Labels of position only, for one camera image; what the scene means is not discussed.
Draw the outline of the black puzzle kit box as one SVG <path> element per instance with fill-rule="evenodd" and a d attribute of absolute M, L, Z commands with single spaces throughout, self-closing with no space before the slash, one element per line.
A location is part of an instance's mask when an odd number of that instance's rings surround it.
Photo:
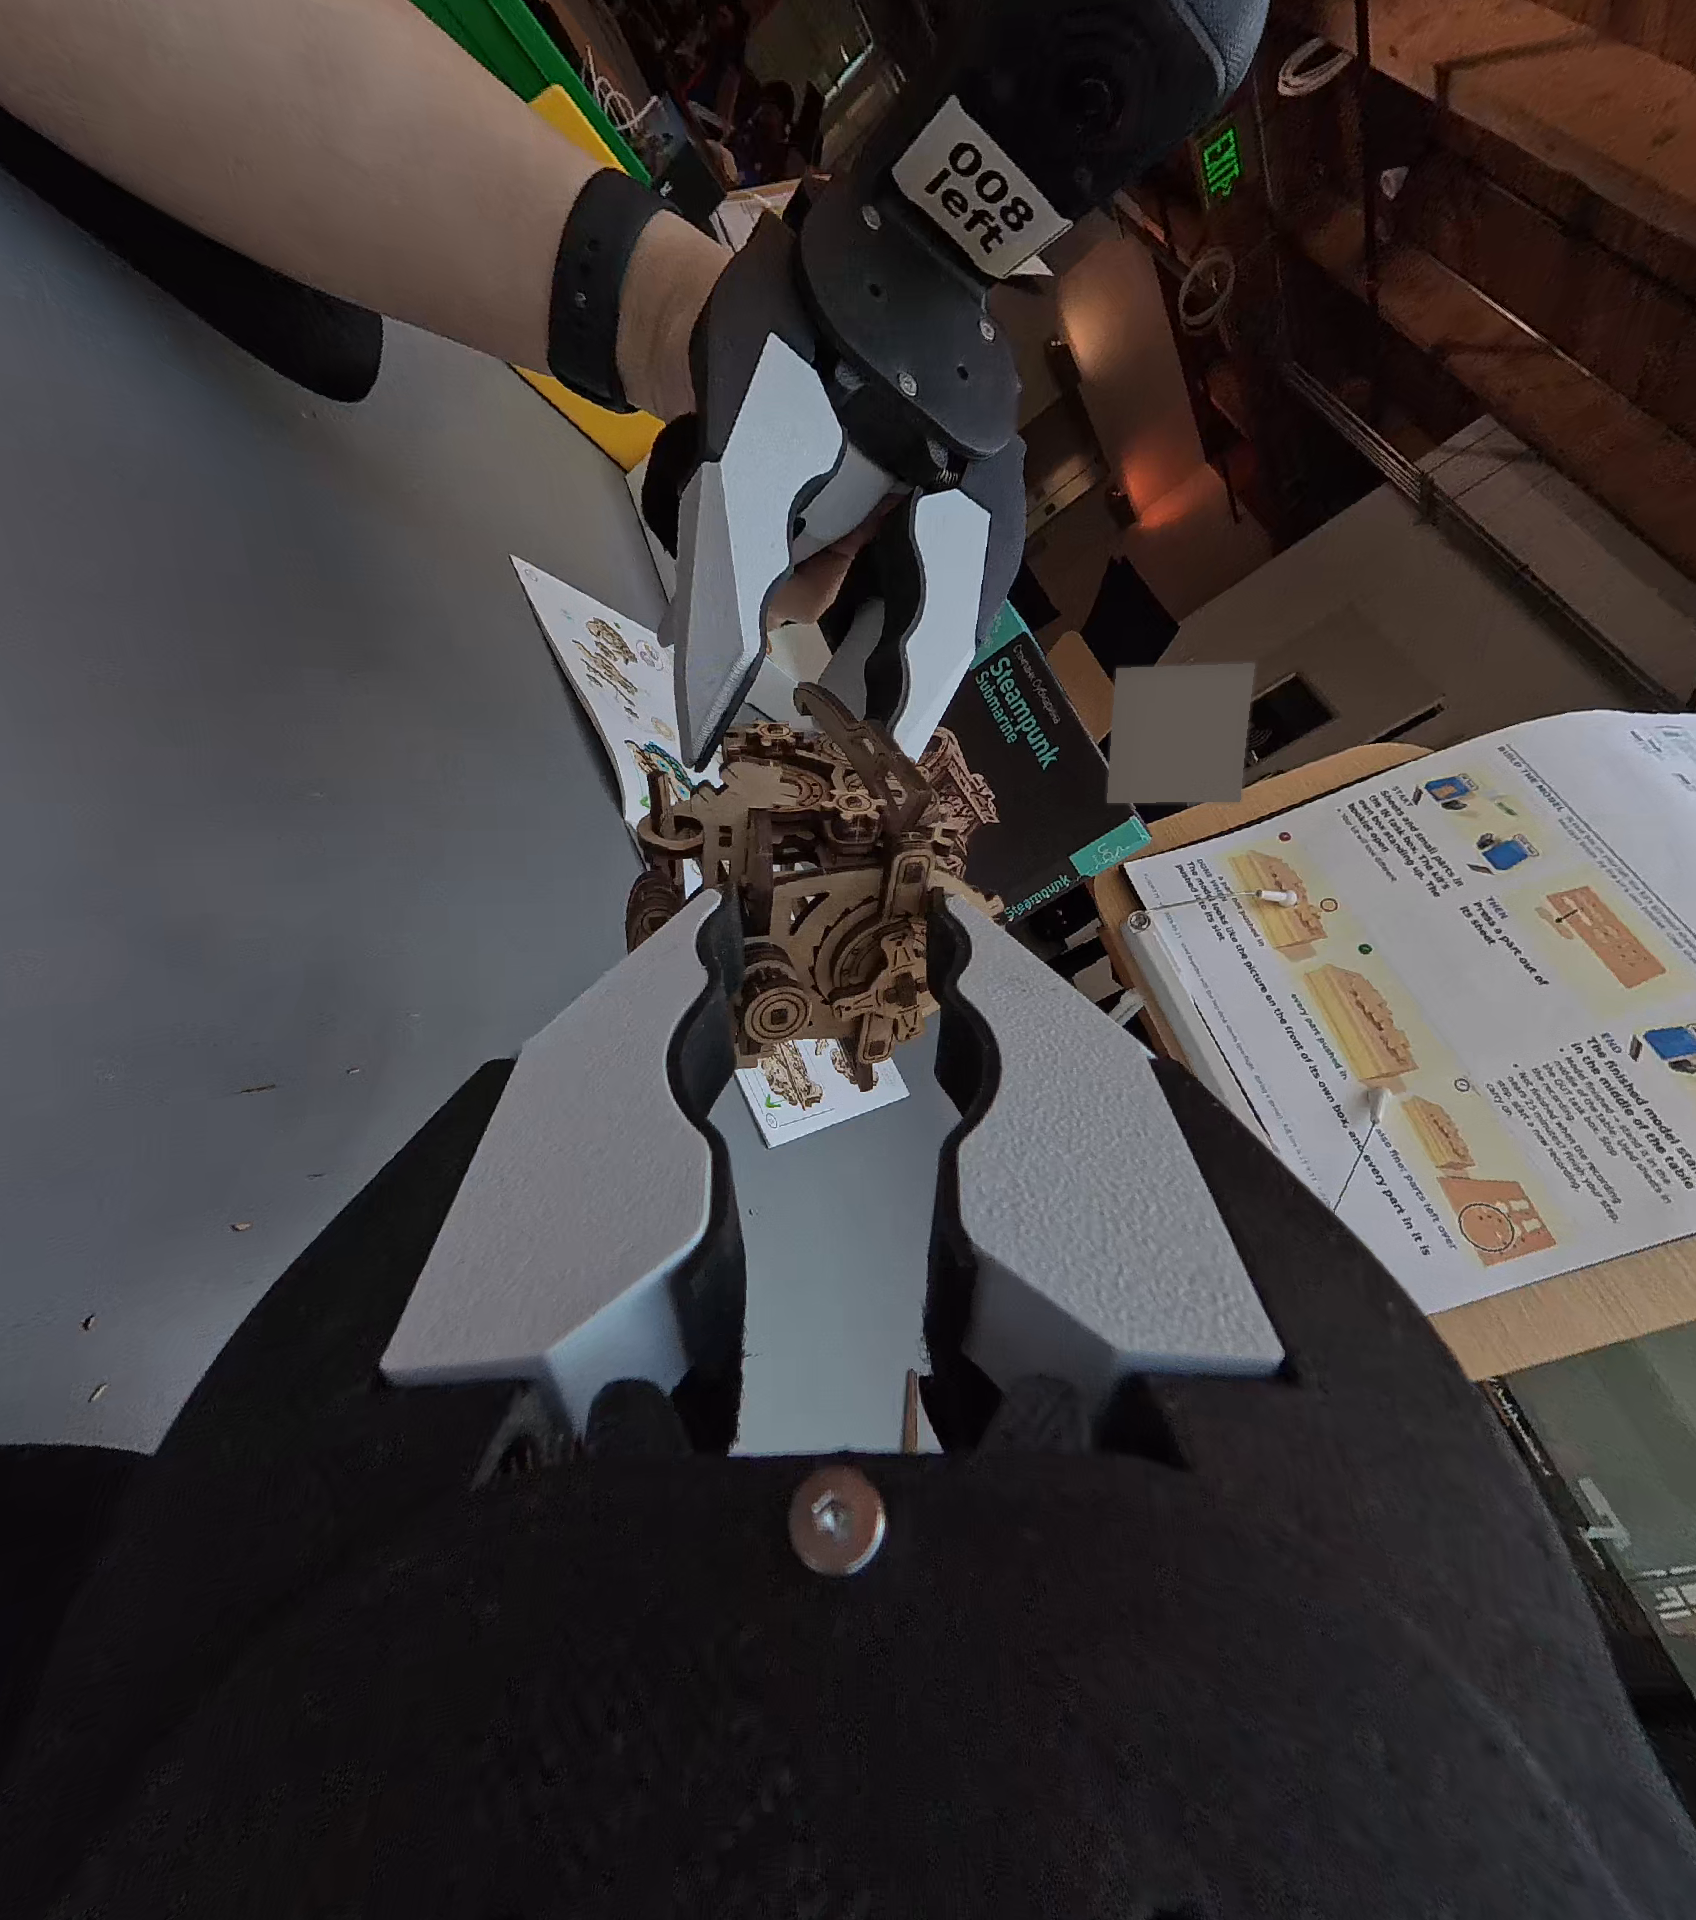
<path fill-rule="evenodd" d="M 1012 603 L 997 616 L 922 768 L 962 879 L 1009 928 L 1056 931 L 1076 886 L 1149 849 L 1139 815 L 1106 798 L 1106 760 Z"/>

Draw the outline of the yellow plastic bin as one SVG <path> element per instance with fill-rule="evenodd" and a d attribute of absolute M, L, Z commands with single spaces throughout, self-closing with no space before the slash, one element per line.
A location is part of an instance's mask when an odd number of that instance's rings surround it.
<path fill-rule="evenodd" d="M 605 453 L 619 472 L 633 472 L 647 459 L 652 442 L 660 437 L 664 422 L 652 414 L 615 413 L 599 402 L 582 398 L 566 388 L 551 374 L 527 370 L 509 366 L 541 398 L 549 402 L 590 444 Z"/>

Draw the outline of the person's left forearm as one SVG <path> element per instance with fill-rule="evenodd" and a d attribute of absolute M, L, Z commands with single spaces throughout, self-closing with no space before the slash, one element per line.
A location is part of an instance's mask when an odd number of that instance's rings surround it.
<path fill-rule="evenodd" d="M 0 108 L 280 274 L 549 370 L 599 165 L 412 3 L 0 3 Z"/>

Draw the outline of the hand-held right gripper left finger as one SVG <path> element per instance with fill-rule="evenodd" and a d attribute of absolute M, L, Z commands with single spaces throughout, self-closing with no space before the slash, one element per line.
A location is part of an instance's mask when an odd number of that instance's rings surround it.
<path fill-rule="evenodd" d="M 741 923 L 708 886 L 530 1038 L 380 1355 L 391 1385 L 514 1380 L 584 1425 L 644 1380 L 741 1414 L 745 1278 L 730 1152 Z"/>

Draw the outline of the grey desk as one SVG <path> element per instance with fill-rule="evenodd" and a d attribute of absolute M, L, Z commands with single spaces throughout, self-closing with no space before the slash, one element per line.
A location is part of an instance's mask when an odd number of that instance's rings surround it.
<path fill-rule="evenodd" d="M 386 321 L 316 398 L 0 171 L 0 1447 L 157 1448 L 619 961 L 633 845 L 514 560 L 660 613 L 501 362 Z"/>

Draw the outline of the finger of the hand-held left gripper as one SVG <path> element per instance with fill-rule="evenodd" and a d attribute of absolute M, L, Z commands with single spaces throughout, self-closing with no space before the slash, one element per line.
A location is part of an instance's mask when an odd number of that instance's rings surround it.
<path fill-rule="evenodd" d="M 766 215 L 691 329 L 693 462 L 660 639 L 677 749 L 696 772 L 762 664 L 766 603 L 793 573 L 793 522 L 844 455 L 793 265 L 793 232 Z"/>
<path fill-rule="evenodd" d="M 924 749 L 998 616 L 1023 555 L 1023 448 L 969 465 L 957 487 L 909 491 L 874 540 L 861 716 Z"/>

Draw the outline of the wooden gear submarine model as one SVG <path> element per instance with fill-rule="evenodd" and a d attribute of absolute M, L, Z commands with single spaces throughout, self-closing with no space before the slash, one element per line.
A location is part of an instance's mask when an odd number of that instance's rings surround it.
<path fill-rule="evenodd" d="M 806 727 L 723 732 L 718 783 L 633 747 L 644 865 L 625 897 L 625 946 L 641 946 L 696 891 L 723 891 L 741 924 L 737 1064 L 769 1068 L 795 1042 L 821 1042 L 841 1078 L 873 1092 L 936 1011 L 932 896 L 1002 916 L 998 897 L 965 885 L 972 841 L 1002 812 L 950 727 L 909 757 L 814 684 L 795 693 L 795 708 Z"/>

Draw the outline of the black wristband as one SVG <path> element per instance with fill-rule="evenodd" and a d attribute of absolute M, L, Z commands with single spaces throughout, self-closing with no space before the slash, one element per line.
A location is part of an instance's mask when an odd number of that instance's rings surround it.
<path fill-rule="evenodd" d="M 630 414 L 619 380 L 619 291 L 644 233 L 671 206 L 618 169 L 594 171 L 557 237 L 549 272 L 549 376 L 573 395 Z"/>

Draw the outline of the printed task instruction sheet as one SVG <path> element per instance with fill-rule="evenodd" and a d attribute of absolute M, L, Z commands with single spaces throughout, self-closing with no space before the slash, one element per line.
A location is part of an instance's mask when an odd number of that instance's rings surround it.
<path fill-rule="evenodd" d="M 1126 867 L 1259 1136 L 1429 1318 L 1696 1236 L 1696 714 L 1559 714 Z"/>

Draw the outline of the instruction sheet on stand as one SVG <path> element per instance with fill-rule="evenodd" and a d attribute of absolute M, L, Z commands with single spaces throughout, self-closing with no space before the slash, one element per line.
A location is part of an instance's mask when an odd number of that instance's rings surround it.
<path fill-rule="evenodd" d="M 1282 819 L 1363 779 L 1415 768 L 1422 757 L 1427 749 L 1410 745 L 1342 749 L 1249 784 L 1234 805 L 1197 805 L 1153 823 L 1149 849 L 1142 857 L 1175 854 Z M 1189 1068 L 1249 1131 L 1259 1131 L 1189 996 L 1168 982 L 1161 963 L 1134 954 L 1127 924 L 1142 904 L 1126 879 L 1126 865 L 1091 879 L 1086 889 L 1101 920 L 1106 961 L 1113 979 L 1139 1001 L 1146 1042 L 1163 1060 Z M 1687 1322 L 1696 1322 L 1696 1236 L 1432 1314 L 1432 1328 L 1470 1380 L 1517 1374 Z"/>

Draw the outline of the white assembly instruction booklet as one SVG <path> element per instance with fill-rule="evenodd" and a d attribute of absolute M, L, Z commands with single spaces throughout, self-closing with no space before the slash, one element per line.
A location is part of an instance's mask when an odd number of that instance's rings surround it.
<path fill-rule="evenodd" d="M 584 708 L 610 757 L 619 815 L 637 831 L 647 815 L 647 779 L 660 775 L 674 798 L 691 779 L 681 765 L 671 724 L 671 672 L 658 636 L 563 586 L 542 568 L 509 560 L 549 653 Z M 782 1146 L 909 1097 L 895 1064 L 874 1068 L 861 1089 L 840 1042 L 778 1042 L 762 1061 L 737 1068 L 741 1100 L 762 1136 Z"/>

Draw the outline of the green plastic panel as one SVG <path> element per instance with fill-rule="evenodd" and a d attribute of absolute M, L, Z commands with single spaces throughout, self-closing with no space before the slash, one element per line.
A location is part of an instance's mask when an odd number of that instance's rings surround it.
<path fill-rule="evenodd" d="M 651 185 L 644 162 L 527 3 L 413 3 L 493 81 L 599 165 Z"/>

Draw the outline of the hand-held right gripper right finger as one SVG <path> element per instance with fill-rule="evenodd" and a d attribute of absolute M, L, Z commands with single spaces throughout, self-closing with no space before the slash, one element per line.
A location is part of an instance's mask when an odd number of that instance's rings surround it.
<path fill-rule="evenodd" d="M 939 1157 L 928 1352 L 946 1380 L 1270 1378 L 1285 1347 L 1154 1060 L 980 905 L 929 904 Z"/>

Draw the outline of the person's left hand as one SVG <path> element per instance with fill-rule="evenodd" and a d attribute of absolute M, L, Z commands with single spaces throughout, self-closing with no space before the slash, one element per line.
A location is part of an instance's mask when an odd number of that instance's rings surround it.
<path fill-rule="evenodd" d="M 658 215 L 637 240 L 619 282 L 618 369 L 623 395 L 656 420 L 693 413 L 691 332 L 730 265 L 728 251 L 677 221 Z M 825 550 L 793 568 L 772 595 L 766 627 L 818 623 L 851 572 L 854 558 L 874 539 L 898 495 L 881 495 L 861 522 Z"/>

